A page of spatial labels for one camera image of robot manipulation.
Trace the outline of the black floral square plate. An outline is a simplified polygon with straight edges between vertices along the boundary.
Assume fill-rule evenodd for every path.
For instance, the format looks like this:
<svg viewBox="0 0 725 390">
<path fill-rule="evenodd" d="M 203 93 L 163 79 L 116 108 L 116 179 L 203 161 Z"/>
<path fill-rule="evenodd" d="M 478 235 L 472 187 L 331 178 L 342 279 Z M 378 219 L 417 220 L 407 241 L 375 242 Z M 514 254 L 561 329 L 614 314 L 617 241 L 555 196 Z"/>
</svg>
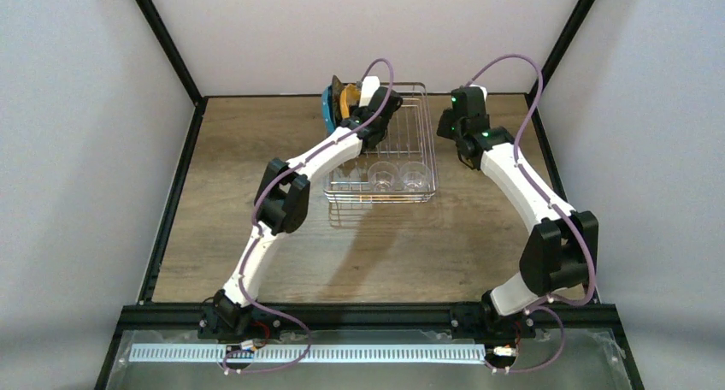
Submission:
<svg viewBox="0 0 725 390">
<path fill-rule="evenodd" d="M 333 75 L 331 79 L 331 85 L 330 85 L 331 91 L 330 91 L 330 109 L 331 109 L 331 116 L 333 118 L 334 126 L 338 126 L 340 122 L 342 122 L 342 112 L 340 107 L 340 99 L 341 94 L 343 90 L 345 89 L 345 84 L 340 80 L 340 78 L 337 75 Z"/>
</svg>

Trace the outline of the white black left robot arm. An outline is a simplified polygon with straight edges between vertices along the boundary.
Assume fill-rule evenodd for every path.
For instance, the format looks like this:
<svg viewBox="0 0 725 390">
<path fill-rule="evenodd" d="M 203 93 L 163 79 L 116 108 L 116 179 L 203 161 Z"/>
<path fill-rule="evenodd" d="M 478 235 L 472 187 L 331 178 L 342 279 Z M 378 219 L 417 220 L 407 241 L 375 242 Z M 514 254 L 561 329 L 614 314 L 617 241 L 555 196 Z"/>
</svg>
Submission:
<svg viewBox="0 0 725 390">
<path fill-rule="evenodd" d="M 374 149 L 386 136 L 389 121 L 403 104 L 390 86 L 380 87 L 366 105 L 321 143 L 305 153 L 268 163 L 254 199 L 251 235 L 232 275 L 214 296 L 212 310 L 220 325 L 235 333 L 250 323 L 262 277 L 271 264 L 277 242 L 296 232 L 306 220 L 314 182 L 338 166 Z"/>
</svg>

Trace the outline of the small clear plastic cup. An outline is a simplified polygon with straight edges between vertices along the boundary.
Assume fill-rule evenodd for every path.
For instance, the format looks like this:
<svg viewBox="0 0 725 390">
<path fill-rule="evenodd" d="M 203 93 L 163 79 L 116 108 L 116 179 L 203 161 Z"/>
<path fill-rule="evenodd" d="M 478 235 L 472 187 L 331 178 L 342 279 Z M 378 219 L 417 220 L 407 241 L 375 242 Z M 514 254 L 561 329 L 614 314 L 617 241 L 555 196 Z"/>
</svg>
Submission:
<svg viewBox="0 0 725 390">
<path fill-rule="evenodd" d="M 392 162 L 373 163 L 367 171 L 371 192 L 388 193 L 401 189 L 398 166 Z"/>
</svg>

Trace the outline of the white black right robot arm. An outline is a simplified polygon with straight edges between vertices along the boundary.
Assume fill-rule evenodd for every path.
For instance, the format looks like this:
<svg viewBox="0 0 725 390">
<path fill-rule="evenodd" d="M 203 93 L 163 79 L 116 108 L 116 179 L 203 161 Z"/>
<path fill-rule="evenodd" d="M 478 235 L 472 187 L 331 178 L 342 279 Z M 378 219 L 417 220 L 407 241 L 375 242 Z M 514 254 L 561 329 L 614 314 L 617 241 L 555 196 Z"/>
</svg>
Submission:
<svg viewBox="0 0 725 390">
<path fill-rule="evenodd" d="M 532 169 L 515 138 L 492 127 L 486 89 L 462 86 L 451 91 L 451 105 L 440 117 L 437 134 L 454 141 L 457 156 L 481 171 L 503 192 L 529 231 L 518 271 L 484 295 L 496 316 L 510 316 L 537 304 L 559 300 L 559 292 L 583 286 L 586 304 L 593 296 L 598 222 L 560 198 Z"/>
</svg>

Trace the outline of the orange polka dot plate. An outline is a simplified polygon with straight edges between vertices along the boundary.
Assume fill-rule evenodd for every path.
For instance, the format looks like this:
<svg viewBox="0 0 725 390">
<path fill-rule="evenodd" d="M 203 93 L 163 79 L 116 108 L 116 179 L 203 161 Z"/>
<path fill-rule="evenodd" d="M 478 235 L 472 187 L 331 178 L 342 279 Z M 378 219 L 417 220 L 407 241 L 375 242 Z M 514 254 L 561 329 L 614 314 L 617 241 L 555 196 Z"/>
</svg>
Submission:
<svg viewBox="0 0 725 390">
<path fill-rule="evenodd" d="M 347 84 L 339 94 L 339 111 L 341 118 L 348 119 L 359 106 L 361 90 L 357 84 Z"/>
</svg>

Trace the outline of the blue polka dot plate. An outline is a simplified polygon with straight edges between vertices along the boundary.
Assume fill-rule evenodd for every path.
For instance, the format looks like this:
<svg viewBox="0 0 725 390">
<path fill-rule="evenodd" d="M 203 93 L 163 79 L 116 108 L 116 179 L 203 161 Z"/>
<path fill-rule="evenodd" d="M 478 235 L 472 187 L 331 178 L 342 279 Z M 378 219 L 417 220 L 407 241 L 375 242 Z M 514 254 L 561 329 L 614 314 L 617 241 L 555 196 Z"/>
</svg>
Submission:
<svg viewBox="0 0 725 390">
<path fill-rule="evenodd" d="M 336 129 L 332 109 L 332 86 L 327 86 L 321 94 L 321 114 L 327 135 L 330 135 Z"/>
</svg>

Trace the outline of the metal wire dish rack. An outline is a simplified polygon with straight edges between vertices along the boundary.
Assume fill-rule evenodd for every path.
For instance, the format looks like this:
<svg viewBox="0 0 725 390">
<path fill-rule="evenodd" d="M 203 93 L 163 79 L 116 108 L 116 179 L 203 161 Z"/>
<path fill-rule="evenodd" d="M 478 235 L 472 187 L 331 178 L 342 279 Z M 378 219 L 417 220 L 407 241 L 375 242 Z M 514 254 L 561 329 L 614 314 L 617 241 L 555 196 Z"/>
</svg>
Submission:
<svg viewBox="0 0 725 390">
<path fill-rule="evenodd" d="M 433 144 L 433 127 L 427 88 L 421 82 L 405 81 L 393 84 L 403 99 L 393 114 L 387 135 L 371 151 L 345 162 L 328 174 L 323 181 L 323 193 L 332 203 L 424 203 L 432 198 L 438 187 L 438 174 Z M 428 192 L 371 192 L 368 168 L 376 162 L 387 161 L 398 166 L 408 162 L 424 163 L 433 174 L 432 189 Z"/>
</svg>

